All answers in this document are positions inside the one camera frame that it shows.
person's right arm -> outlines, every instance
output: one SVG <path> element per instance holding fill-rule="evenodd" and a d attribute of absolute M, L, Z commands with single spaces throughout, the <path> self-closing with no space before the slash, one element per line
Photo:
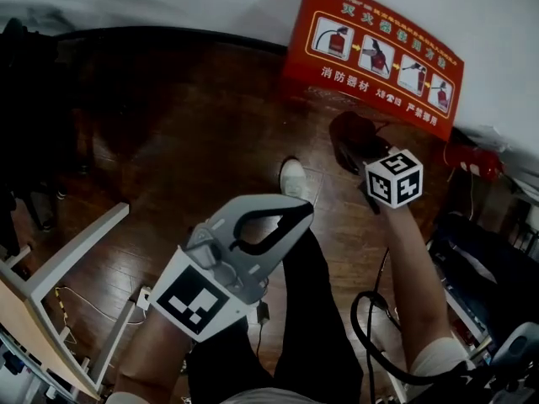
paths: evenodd
<path fill-rule="evenodd" d="M 410 369 L 421 350 L 438 338 L 451 338 L 446 295 L 419 227 L 407 206 L 380 205 L 387 225 L 393 290 Z"/>

yellow border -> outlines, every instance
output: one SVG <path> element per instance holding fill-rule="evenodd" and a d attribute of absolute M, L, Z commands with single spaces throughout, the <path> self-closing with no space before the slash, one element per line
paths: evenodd
<path fill-rule="evenodd" d="M 357 28 L 359 28 L 359 29 L 365 30 L 369 35 L 375 35 L 375 36 L 377 36 L 378 38 L 380 38 L 380 40 L 384 40 L 384 41 L 386 41 L 386 42 L 389 42 L 389 43 L 391 43 L 392 45 L 399 47 L 401 50 L 408 52 L 408 50 L 407 50 L 406 48 L 403 48 L 403 47 L 402 47 L 401 45 L 399 45 L 398 43 L 395 43 L 395 42 L 393 42 L 392 40 L 389 40 L 389 39 L 387 39 L 387 38 L 384 37 L 384 36 L 378 35 L 377 33 L 373 33 L 372 31 L 370 31 L 369 29 L 366 29 L 365 27 L 362 27 L 361 25 L 351 23 L 348 19 L 342 19 L 342 18 L 336 17 L 335 15 L 332 15 L 331 13 L 323 12 L 323 11 L 321 11 L 321 10 L 316 11 L 316 12 L 313 14 L 313 16 L 312 16 L 311 28 L 309 29 L 309 35 L 308 35 L 308 37 L 307 37 L 308 39 L 311 38 L 312 26 L 314 25 L 314 20 L 316 19 L 317 13 L 323 13 L 324 15 L 328 15 L 328 16 L 330 16 L 330 17 L 332 17 L 332 18 L 335 18 L 335 19 L 338 19 L 338 20 L 340 20 L 340 21 L 343 21 L 345 24 L 352 24 L 352 25 L 354 25 L 355 27 L 357 27 Z M 307 41 L 306 41 L 306 44 L 305 44 L 305 52 L 306 52 L 309 56 L 313 56 L 313 57 L 319 58 L 319 59 L 321 59 L 321 60 L 329 61 L 330 63 L 336 64 L 336 65 L 338 65 L 338 66 L 345 67 L 345 68 L 347 68 L 347 69 L 349 69 L 349 70 L 351 70 L 351 71 L 360 73 L 361 75 L 363 75 L 363 76 L 365 76 L 365 77 L 369 77 L 370 79 L 374 79 L 375 81 L 378 81 L 378 82 L 380 82 L 380 83 L 382 83 L 382 84 L 388 86 L 389 88 L 392 88 L 393 90 L 398 91 L 399 93 L 401 93 L 401 94 L 407 96 L 408 98 L 411 98 L 413 101 L 421 103 L 423 106 L 426 106 L 428 109 L 430 109 L 432 112 L 434 112 L 434 113 L 436 113 L 437 115 L 439 115 L 439 116 L 440 116 L 441 118 L 443 118 L 444 120 L 448 120 L 448 119 L 449 119 L 449 116 L 450 116 L 450 114 L 451 114 L 451 109 L 452 109 L 452 107 L 453 107 L 453 96 L 455 95 L 455 84 L 453 83 L 453 81 L 450 81 L 449 79 L 447 79 L 447 82 L 449 82 L 449 83 L 452 85 L 453 89 L 452 89 L 452 91 L 451 91 L 451 104 L 450 104 L 449 109 L 448 109 L 448 111 L 447 111 L 447 115 L 445 115 L 445 114 L 442 114 L 442 113 L 440 112 L 439 109 L 437 109 L 437 108 L 432 108 L 432 107 L 431 107 L 431 105 L 430 105 L 430 103 L 429 103 L 429 95 L 428 95 L 428 94 L 427 94 L 427 100 L 426 100 L 426 103 L 427 103 L 427 104 L 425 105 L 423 102 L 421 102 L 420 100 L 418 100 L 417 97 L 415 98 L 414 96 L 411 96 L 410 94 L 405 93 L 404 91 L 401 91 L 401 90 L 398 89 L 398 88 L 395 88 L 393 85 L 388 84 L 387 82 L 383 82 L 379 77 L 373 77 L 372 75 L 369 75 L 369 74 L 367 74 L 367 73 L 361 72 L 361 71 L 359 71 L 359 70 L 357 70 L 357 69 L 354 69 L 354 68 L 352 68 L 352 67 L 346 66 L 346 65 L 341 64 L 341 63 L 339 63 L 339 62 L 337 62 L 337 61 L 329 60 L 328 58 L 325 58 L 325 57 L 322 57 L 322 56 L 318 56 L 318 55 L 316 55 L 316 54 L 312 54 L 311 52 L 308 51 L 308 44 L 309 44 L 309 43 L 310 43 L 310 41 L 307 40 Z M 439 72 L 438 70 L 436 70 L 434 67 L 432 67 L 429 63 L 427 63 L 427 62 L 424 61 L 423 59 L 421 59 L 421 58 L 419 58 L 419 57 L 416 57 L 416 56 L 410 56 L 410 57 L 411 57 L 411 58 L 414 58 L 415 60 L 421 61 L 421 62 L 422 62 L 423 64 L 425 64 L 426 66 L 430 67 L 430 68 L 432 69 L 433 72 L 438 73 L 438 75 L 439 75 L 440 77 L 442 77 L 442 79 L 446 79 L 446 77 L 445 77 L 441 72 Z"/>

white shoe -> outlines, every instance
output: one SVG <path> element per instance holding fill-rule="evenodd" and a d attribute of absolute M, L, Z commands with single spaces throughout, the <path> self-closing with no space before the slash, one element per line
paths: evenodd
<path fill-rule="evenodd" d="M 280 169 L 280 192 L 286 196 L 303 199 L 307 192 L 307 175 L 295 158 L 288 159 Z"/>

person's left arm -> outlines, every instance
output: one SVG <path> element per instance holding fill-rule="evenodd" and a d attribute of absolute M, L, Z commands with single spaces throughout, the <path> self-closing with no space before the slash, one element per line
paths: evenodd
<path fill-rule="evenodd" d="M 115 392 L 129 392 L 150 404 L 168 404 L 191 339 L 151 309 L 125 351 Z"/>

white plug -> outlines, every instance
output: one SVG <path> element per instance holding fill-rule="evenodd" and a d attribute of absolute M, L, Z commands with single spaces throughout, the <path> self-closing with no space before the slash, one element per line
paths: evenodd
<path fill-rule="evenodd" d="M 141 293 L 138 294 L 138 300 L 136 302 L 136 306 L 141 307 L 144 311 L 147 311 L 148 308 L 150 308 L 150 302 L 148 301 L 148 298 L 150 297 L 151 293 L 152 293 L 151 287 L 142 286 Z"/>

